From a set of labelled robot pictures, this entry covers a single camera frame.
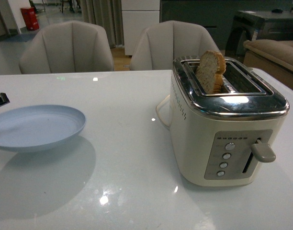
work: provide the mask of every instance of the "toaster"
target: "toaster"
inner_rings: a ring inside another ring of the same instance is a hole
[[[242,63],[225,57],[221,93],[207,94],[196,78],[200,60],[173,61],[169,129],[178,168],[204,187],[250,184],[262,163],[275,160],[271,144],[288,101]]]

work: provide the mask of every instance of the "toaster button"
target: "toaster button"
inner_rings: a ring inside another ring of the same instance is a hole
[[[222,155],[222,158],[223,158],[224,160],[227,160],[227,159],[230,159],[231,156],[232,156],[232,154],[230,154],[229,152],[227,152],[227,153],[225,153],[225,154]]]
[[[222,162],[220,163],[220,168],[224,169],[228,166],[228,163],[227,162]]]
[[[217,172],[217,175],[218,175],[218,176],[224,176],[224,174],[225,174],[224,171],[218,171],[218,172]]]
[[[233,150],[234,148],[235,148],[235,144],[232,142],[225,145],[225,149],[228,151]]]

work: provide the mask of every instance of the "tiled floor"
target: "tiled floor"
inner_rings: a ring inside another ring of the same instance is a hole
[[[40,10],[43,9],[41,5],[36,5],[36,7]],[[55,5],[46,6],[46,11],[39,12],[37,19],[40,29],[50,24],[70,20],[83,21],[82,14],[77,10],[75,13],[72,13],[69,8],[65,8],[62,13],[60,6]],[[0,42],[0,75],[20,74],[19,58],[39,30],[27,31],[22,29],[22,34]],[[112,49],[112,54],[115,62],[115,71],[129,70],[130,57],[125,56],[122,47]]]

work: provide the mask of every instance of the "toaster power cord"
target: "toaster power cord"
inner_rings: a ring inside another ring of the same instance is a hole
[[[163,124],[165,127],[167,127],[167,128],[170,127],[170,124],[168,124],[167,122],[165,122],[165,121],[162,119],[162,116],[159,114],[159,111],[160,111],[160,109],[162,108],[162,106],[163,106],[163,105],[164,105],[169,99],[170,99],[170,94],[169,94],[164,100],[162,100],[162,101],[156,106],[156,108],[155,108],[155,111],[156,111],[156,114],[157,114],[159,120],[160,120],[160,121],[162,122],[162,124]]]

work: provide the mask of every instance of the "white chair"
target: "white chair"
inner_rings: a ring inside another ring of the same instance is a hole
[[[22,74],[113,71],[103,27],[79,21],[45,27],[19,60]]]
[[[142,31],[130,70],[172,69],[175,58],[201,57],[206,50],[220,52],[204,27],[178,21],[158,23]]]

